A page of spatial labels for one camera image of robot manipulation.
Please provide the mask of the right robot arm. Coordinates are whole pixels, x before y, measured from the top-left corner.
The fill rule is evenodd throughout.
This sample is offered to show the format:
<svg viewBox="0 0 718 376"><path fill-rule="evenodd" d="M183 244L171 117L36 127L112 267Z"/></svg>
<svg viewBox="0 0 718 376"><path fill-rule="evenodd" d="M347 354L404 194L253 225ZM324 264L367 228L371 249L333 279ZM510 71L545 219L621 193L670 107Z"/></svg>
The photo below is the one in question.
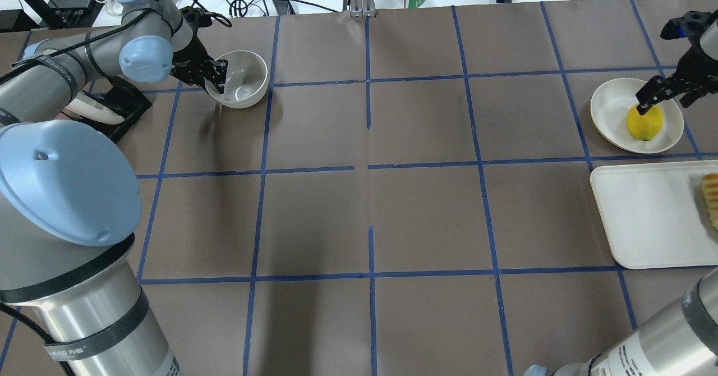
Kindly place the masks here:
<svg viewBox="0 0 718 376"><path fill-rule="evenodd" d="M716 94L716 13L670 20L663 39L687 38L674 74L646 82L609 80L595 90L591 115L601 135L634 153L673 146L684 128L680 107ZM716 265L716 162L603 166L590 174L610 250L630 269ZM556 375L715 375L716 271L609 350Z"/></svg>

